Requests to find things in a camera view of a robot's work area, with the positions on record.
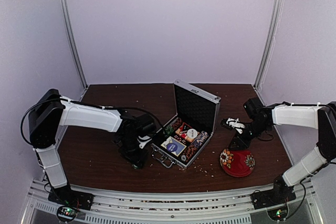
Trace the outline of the purple small blind button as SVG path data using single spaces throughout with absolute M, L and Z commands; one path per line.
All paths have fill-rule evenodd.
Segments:
M 178 149 L 178 146 L 175 143 L 168 143 L 168 145 L 166 146 L 166 149 L 169 152 L 176 152 Z

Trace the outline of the blue playing card box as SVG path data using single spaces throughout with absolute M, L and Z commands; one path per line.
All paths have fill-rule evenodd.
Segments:
M 183 151 L 186 149 L 186 145 L 169 136 L 162 144 L 161 147 L 164 148 L 169 153 L 175 155 L 176 157 L 180 156 Z

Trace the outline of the aluminium poker case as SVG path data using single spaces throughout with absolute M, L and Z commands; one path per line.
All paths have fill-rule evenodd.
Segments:
M 157 132 L 151 156 L 166 168 L 188 168 L 212 138 L 221 98 L 181 80 L 173 83 L 176 114 Z

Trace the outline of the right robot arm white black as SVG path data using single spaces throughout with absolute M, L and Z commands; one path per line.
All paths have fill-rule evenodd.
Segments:
M 292 192 L 293 187 L 308 176 L 328 166 L 335 159 L 335 102 L 299 104 L 281 102 L 264 105 L 259 98 L 244 103 L 250 122 L 227 118 L 221 126 L 235 131 L 228 148 L 242 151 L 253 139 L 275 127 L 288 151 L 296 149 L 297 163 L 273 182 L 268 192 L 272 203 L 279 204 Z

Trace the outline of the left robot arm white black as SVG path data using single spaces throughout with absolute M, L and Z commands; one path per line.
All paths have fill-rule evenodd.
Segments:
M 83 103 L 50 89 L 23 114 L 22 138 L 35 151 L 51 192 L 64 205 L 71 205 L 76 197 L 58 153 L 59 130 L 92 129 L 114 134 L 121 156 L 141 168 L 146 160 L 145 146 L 156 131 L 156 123 L 147 111 L 138 116 L 131 111 L 127 107 Z

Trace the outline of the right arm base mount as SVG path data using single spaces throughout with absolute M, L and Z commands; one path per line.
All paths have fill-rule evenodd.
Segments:
M 254 209 L 266 209 L 268 217 L 273 221 L 285 221 L 290 216 L 289 202 L 296 199 L 294 192 L 285 196 L 277 196 L 273 189 L 256 190 L 251 194 Z

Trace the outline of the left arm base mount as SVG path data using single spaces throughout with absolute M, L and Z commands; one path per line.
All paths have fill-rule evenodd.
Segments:
M 70 199 L 61 200 L 56 194 L 50 193 L 48 200 L 60 206 L 56 210 L 57 218 L 62 222 L 71 222 L 77 217 L 81 210 L 90 210 L 94 195 L 80 191 L 73 191 Z

